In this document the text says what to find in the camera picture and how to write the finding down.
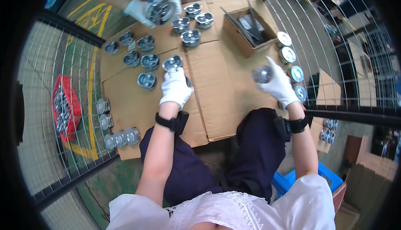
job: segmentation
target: lap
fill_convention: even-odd
[[[272,194],[274,172],[285,157],[284,140],[278,137],[273,123],[276,117],[276,112],[269,108],[248,113],[237,128],[239,151],[225,173],[230,184],[242,181],[255,184],[261,194],[254,195],[268,199]],[[152,132],[153,128],[149,129],[140,143],[142,163]],[[210,169],[187,143],[176,137],[174,147],[173,169],[164,189],[164,198],[170,205],[177,205],[208,191],[223,192]],[[248,192],[239,187],[232,190]]]

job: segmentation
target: red plastic crate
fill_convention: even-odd
[[[58,84],[60,83],[62,83],[61,88],[63,89],[65,97],[67,98],[68,105],[70,106],[71,109],[70,118],[68,119],[68,124],[67,124],[67,135],[65,135],[65,133],[63,132],[60,133],[62,141],[67,142],[67,141],[72,141],[75,138],[75,129],[78,127],[79,121],[81,120],[82,112],[81,112],[81,104],[79,103],[77,95],[75,94],[73,88],[71,87],[70,77],[59,75],[57,77],[56,85],[54,87],[51,99],[51,107],[54,119],[56,120],[56,125],[57,125],[58,115],[55,110],[53,100],[56,96]]]

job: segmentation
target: white blouse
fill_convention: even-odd
[[[332,193],[327,181],[317,174],[299,178],[271,206],[264,198],[247,193],[207,192],[164,209],[147,197],[122,194],[109,203],[109,208],[107,230],[181,230],[199,222],[234,230],[335,229]]]

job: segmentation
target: blue stool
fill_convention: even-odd
[[[338,177],[337,174],[333,173],[325,165],[319,161],[318,174],[320,176],[325,176],[331,181],[330,190],[333,193],[342,183],[343,180]],[[283,176],[279,172],[274,173],[272,184],[277,189],[277,198],[283,196],[294,184],[295,182],[295,170]]]

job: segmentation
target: wrist strap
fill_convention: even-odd
[[[297,119],[296,121],[288,121],[289,128],[292,133],[300,133],[305,130],[305,127],[308,125],[309,118],[304,117],[303,119]]]
[[[183,134],[185,125],[187,124],[188,117],[188,112],[180,111],[176,118],[166,120],[165,118],[160,117],[159,113],[156,113],[156,123],[169,128],[170,131],[175,132],[177,135],[181,135]]]

